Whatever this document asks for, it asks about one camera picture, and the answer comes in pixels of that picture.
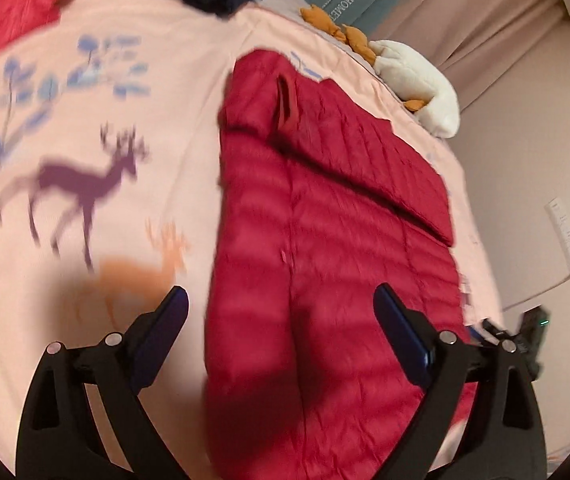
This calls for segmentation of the white goose plush toy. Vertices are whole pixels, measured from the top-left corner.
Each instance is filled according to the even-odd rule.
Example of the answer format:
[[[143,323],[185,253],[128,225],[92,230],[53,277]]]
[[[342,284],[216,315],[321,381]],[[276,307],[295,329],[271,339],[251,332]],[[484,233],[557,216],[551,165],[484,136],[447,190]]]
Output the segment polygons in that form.
[[[451,139],[458,133],[457,93],[449,79],[419,52],[397,41],[369,40],[356,27],[337,25],[315,4],[300,8],[299,12],[308,24],[364,58],[422,128],[441,139]]]

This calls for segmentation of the pink curtain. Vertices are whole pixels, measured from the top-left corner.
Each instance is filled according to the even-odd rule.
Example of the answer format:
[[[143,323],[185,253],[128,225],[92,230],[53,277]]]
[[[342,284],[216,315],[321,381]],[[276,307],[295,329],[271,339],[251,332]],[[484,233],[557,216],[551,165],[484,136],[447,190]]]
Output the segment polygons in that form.
[[[468,107],[566,16],[562,0],[401,0],[366,35],[420,52]]]

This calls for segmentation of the red quilted down jacket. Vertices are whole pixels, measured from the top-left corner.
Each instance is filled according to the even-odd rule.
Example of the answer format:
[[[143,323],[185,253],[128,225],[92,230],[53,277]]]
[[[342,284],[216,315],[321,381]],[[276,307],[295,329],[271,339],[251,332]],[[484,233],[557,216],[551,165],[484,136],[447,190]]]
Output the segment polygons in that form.
[[[465,331],[441,177],[388,120],[283,55],[240,58],[220,111],[222,216],[204,335],[224,479],[368,479],[420,401],[376,287]]]

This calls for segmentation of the pink deer print duvet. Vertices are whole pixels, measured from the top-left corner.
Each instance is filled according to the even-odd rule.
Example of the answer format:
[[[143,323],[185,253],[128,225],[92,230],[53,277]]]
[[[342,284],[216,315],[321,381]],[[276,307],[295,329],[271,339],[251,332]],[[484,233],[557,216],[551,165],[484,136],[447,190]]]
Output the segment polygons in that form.
[[[45,347],[94,344],[173,286],[189,315],[142,400],[196,479],[213,470],[201,393],[216,234],[224,84],[257,48],[329,78],[424,156],[445,182],[467,324],[501,321],[462,166],[366,63],[306,24],[298,0],[229,20],[178,0],[72,0],[60,21],[0,51],[0,460]]]

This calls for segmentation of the white wall power strip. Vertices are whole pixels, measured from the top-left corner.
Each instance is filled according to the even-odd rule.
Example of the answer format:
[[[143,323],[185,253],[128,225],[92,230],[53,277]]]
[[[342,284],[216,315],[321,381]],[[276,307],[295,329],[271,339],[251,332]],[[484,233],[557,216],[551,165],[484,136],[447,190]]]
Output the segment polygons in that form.
[[[553,223],[570,270],[570,217],[568,211],[559,197],[555,197],[547,203],[545,209]]]

